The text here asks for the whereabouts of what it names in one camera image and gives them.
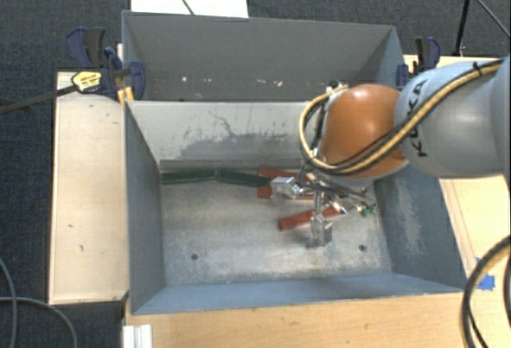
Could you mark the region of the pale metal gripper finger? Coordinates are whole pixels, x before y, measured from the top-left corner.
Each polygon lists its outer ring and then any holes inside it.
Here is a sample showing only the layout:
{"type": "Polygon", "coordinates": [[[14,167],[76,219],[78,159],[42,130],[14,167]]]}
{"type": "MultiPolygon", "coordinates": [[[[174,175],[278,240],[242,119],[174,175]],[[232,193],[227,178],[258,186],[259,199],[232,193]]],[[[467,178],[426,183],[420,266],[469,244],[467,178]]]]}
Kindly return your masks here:
{"type": "Polygon", "coordinates": [[[323,216],[311,218],[311,238],[307,241],[307,248],[325,247],[332,241],[333,223],[323,216]]]}
{"type": "Polygon", "coordinates": [[[295,177],[277,176],[270,182],[273,196],[296,199],[304,194],[304,189],[295,177]]]}

